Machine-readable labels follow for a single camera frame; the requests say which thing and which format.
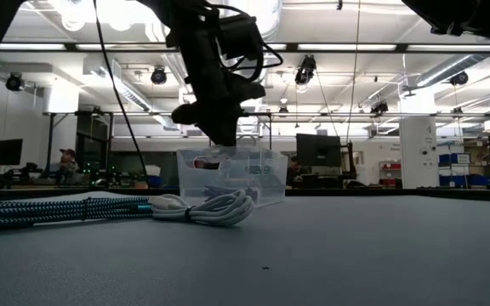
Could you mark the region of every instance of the table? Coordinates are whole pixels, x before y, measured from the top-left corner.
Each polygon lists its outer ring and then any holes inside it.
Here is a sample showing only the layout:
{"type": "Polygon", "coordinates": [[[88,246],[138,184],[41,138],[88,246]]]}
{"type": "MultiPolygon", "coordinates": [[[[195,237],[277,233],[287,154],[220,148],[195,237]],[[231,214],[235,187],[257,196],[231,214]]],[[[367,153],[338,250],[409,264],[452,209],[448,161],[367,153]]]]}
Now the table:
{"type": "Polygon", "coordinates": [[[490,305],[490,202],[288,196],[230,229],[0,231],[0,305],[490,305]]]}

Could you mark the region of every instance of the white column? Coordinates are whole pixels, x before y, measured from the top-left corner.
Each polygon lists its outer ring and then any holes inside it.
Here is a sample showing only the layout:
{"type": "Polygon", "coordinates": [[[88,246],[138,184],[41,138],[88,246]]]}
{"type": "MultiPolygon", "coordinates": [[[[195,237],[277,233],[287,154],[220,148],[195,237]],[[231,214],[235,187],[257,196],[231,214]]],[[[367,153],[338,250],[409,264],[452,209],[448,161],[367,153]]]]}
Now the white column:
{"type": "MultiPolygon", "coordinates": [[[[58,82],[55,86],[44,89],[46,111],[51,113],[77,111],[78,97],[79,88],[67,81],[58,82]]],[[[60,149],[75,150],[76,137],[77,117],[72,115],[66,117],[56,116],[54,119],[50,161],[57,162],[60,160],[60,149]]]]}
{"type": "MultiPolygon", "coordinates": [[[[436,113],[434,93],[421,89],[413,97],[401,97],[402,113],[436,113]]],[[[405,189],[436,187],[440,183],[436,151],[436,121],[429,118],[400,120],[402,183],[405,189]]]]}

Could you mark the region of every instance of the white cable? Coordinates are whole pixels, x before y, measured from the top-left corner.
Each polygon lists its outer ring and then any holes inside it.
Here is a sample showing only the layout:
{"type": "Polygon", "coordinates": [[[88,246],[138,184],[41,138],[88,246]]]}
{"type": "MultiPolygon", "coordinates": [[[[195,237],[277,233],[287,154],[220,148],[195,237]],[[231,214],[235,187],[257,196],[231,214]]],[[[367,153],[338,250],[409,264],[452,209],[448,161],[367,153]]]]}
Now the white cable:
{"type": "Polygon", "coordinates": [[[176,195],[153,196],[149,202],[155,219],[188,222],[185,215],[190,209],[191,222],[216,226],[238,224],[254,210],[253,198],[246,195],[245,190],[220,195],[197,207],[191,207],[176,195]]]}

